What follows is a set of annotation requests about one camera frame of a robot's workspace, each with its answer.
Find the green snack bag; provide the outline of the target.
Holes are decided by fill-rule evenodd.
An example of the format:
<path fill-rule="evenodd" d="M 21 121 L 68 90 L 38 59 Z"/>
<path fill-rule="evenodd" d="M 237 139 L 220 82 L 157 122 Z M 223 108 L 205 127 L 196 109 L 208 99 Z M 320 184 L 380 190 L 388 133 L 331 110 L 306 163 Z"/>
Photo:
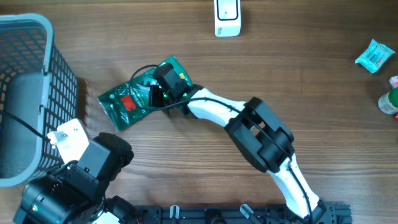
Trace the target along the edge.
<path fill-rule="evenodd" d="M 132 81 L 126 81 L 101 94 L 98 99 L 117 131 L 125 130 L 149 114 L 151 85 L 157 81 L 152 74 L 155 68 L 141 70 Z"/>

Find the light blue tissue pack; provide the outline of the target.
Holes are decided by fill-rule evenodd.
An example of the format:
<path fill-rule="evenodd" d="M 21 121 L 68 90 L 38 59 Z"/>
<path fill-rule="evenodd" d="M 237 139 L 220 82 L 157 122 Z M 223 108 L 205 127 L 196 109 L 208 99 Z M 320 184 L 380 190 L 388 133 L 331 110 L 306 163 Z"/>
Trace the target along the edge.
<path fill-rule="evenodd" d="M 395 52 L 388 46 L 372 39 L 368 48 L 354 62 L 362 65 L 370 73 L 376 73 L 393 54 Z"/>

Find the small jar green lid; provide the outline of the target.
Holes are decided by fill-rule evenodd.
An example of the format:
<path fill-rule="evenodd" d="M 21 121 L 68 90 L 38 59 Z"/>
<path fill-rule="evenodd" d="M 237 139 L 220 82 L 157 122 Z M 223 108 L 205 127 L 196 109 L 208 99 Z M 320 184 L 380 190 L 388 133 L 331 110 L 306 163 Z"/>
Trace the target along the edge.
<path fill-rule="evenodd" d="M 397 88 L 382 95 L 378 100 L 379 109 L 386 114 L 397 113 Z"/>

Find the pink white tissue pack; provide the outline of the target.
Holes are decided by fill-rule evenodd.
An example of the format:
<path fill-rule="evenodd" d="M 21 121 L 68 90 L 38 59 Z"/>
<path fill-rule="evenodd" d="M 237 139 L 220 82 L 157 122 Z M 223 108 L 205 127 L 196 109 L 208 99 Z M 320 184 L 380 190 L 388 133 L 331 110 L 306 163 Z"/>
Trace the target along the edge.
<path fill-rule="evenodd" d="M 392 88 L 397 88 L 398 87 L 398 76 L 396 75 L 396 76 L 390 77 L 389 83 Z"/>

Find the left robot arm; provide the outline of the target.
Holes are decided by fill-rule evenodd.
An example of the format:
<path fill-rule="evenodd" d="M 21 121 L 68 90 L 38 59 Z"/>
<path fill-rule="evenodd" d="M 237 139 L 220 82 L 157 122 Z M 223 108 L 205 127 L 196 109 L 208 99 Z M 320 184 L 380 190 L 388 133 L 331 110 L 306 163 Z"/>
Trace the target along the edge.
<path fill-rule="evenodd" d="M 110 133 L 99 133 L 77 161 L 51 168 L 30 181 L 14 223 L 88 223 L 110 213 L 119 223 L 135 223 L 135 208 L 121 197 L 105 192 L 121 169 L 132 161 L 131 145 Z"/>

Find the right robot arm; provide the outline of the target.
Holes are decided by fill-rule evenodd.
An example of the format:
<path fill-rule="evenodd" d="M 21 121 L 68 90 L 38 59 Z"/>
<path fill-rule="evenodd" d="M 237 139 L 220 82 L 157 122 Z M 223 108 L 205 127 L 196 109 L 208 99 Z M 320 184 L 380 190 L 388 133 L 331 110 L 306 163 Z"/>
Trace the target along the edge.
<path fill-rule="evenodd" d="M 294 136 L 261 99 L 233 101 L 189 85 L 171 63 L 156 66 L 152 76 L 157 81 L 149 103 L 154 110 L 176 108 L 220 125 L 250 165 L 273 178 L 298 220 L 317 223 L 321 219 L 324 204 L 301 173 Z"/>

